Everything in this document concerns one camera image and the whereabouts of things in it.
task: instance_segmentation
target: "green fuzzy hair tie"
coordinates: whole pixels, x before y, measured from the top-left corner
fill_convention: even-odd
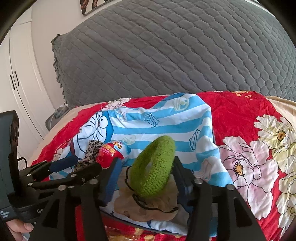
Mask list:
[[[166,185],[175,156],[175,141],[161,136],[151,142],[130,169],[130,186],[143,198],[156,196]],[[146,166],[152,162],[147,174]]]

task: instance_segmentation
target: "white wardrobe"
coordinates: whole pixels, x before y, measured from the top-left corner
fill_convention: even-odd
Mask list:
[[[35,60],[31,9],[16,21],[0,45],[0,83],[0,112],[16,110],[20,119],[18,157],[29,160],[48,133],[45,120],[55,112]]]

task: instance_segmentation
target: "finger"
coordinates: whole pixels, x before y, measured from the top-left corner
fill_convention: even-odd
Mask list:
[[[9,228],[14,232],[29,233],[34,226],[30,223],[23,223],[21,220],[14,219],[7,222]]]
[[[23,240],[24,237],[22,236],[21,233],[19,233],[19,232],[14,232],[14,231],[12,231],[10,228],[9,228],[9,230],[10,230],[11,234],[13,235],[15,241],[22,241],[22,240]]]

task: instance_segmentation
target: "red toy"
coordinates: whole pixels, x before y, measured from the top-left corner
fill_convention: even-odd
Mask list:
[[[121,141],[110,141],[104,144],[96,157],[96,162],[99,163],[103,169],[108,168],[115,157],[123,160],[131,152],[131,148]]]

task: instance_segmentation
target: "white wall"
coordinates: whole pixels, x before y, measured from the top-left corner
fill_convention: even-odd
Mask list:
[[[53,67],[54,54],[50,41],[57,34],[62,35],[71,31],[87,18],[115,2],[118,0],[113,0],[86,16],[81,13],[79,0],[38,0],[32,6],[32,39],[35,56],[54,108],[57,109],[62,105],[64,99],[62,89],[56,81],[57,76]]]

